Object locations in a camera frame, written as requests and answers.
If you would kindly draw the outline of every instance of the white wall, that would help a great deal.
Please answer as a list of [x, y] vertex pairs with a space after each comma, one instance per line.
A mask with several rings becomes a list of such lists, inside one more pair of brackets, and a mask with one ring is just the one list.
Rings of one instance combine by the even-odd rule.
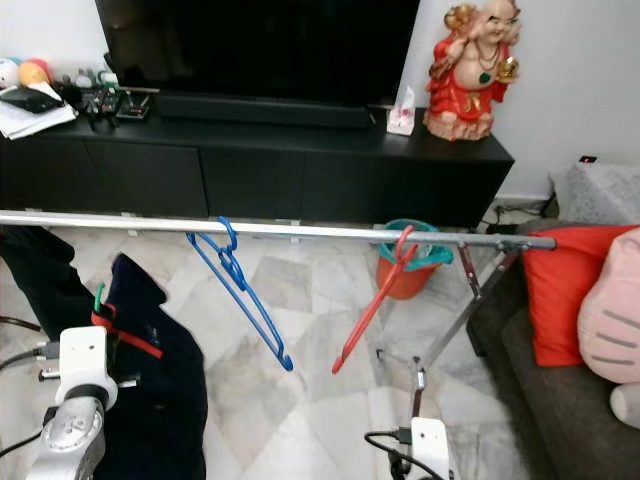
[[[402, 84], [413, 87], [421, 105], [433, 46], [446, 34], [442, 17], [458, 3], [420, 5]], [[548, 172], [581, 154], [640, 163], [640, 1], [518, 5], [521, 77], [495, 109], [494, 133], [516, 159], [501, 195], [546, 196]], [[60, 74], [102, 65], [106, 49], [94, 0], [0, 0], [0, 56], [41, 56]]]
[[[433, 46], [447, 32], [444, 13], [459, 3], [422, 0], [402, 79], [421, 94], [421, 105]], [[544, 197], [548, 172], [582, 154], [640, 164], [640, 2], [517, 3], [520, 79], [496, 107], [494, 126], [516, 164], [500, 195]]]

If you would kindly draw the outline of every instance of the gray sofa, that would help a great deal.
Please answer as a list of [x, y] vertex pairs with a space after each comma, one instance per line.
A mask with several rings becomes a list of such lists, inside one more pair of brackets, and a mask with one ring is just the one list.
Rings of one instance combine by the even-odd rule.
[[[518, 233], [557, 228], [530, 223]], [[585, 365], [538, 367], [527, 287], [518, 260], [472, 316], [467, 331], [509, 407], [531, 477], [540, 480], [640, 479], [640, 430], [609, 409], [614, 384]]]

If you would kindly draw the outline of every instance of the marble floor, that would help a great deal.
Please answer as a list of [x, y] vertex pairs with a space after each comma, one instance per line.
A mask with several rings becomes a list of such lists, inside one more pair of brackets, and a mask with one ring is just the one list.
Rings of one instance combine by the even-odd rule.
[[[73, 264], [90, 290], [109, 283], [111, 261], [125, 252], [168, 291], [166, 311], [190, 329], [206, 357], [204, 450], [207, 478], [215, 480], [390, 479], [386, 454], [365, 443], [363, 434], [408, 426], [413, 379], [403, 366], [377, 360], [375, 350], [384, 345], [407, 359], [423, 354], [470, 298], [459, 264], [441, 268], [417, 297], [386, 300], [333, 376], [336, 355], [376, 292], [375, 247], [358, 241], [240, 237], [237, 256], [245, 276], [293, 357], [295, 369], [287, 373], [183, 235], [54, 233], [75, 247]], [[486, 264], [491, 252], [475, 254]], [[1, 260], [0, 312], [35, 321]], [[0, 358], [32, 347], [38, 338], [0, 325]], [[29, 364], [0, 375], [0, 446], [38, 430], [56, 388], [55, 382], [37, 382], [40, 367]], [[456, 478], [529, 478], [509, 414], [464, 330], [427, 381], [422, 416], [447, 425]], [[0, 460], [0, 478], [24, 478], [33, 454], [31, 445]]]

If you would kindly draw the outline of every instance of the red cushion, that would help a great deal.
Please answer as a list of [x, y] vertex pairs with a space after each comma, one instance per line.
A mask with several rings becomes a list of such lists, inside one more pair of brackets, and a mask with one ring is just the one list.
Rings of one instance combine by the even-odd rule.
[[531, 234], [553, 237], [558, 245], [552, 251], [530, 250], [523, 255], [538, 365], [582, 363], [580, 305], [598, 280], [613, 239], [634, 228], [638, 226], [568, 227]]

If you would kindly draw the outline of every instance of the soundbar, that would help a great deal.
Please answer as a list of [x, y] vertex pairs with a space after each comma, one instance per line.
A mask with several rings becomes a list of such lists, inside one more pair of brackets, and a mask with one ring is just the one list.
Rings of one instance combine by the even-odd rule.
[[364, 106], [162, 91], [156, 105], [162, 117], [333, 128], [371, 125]]

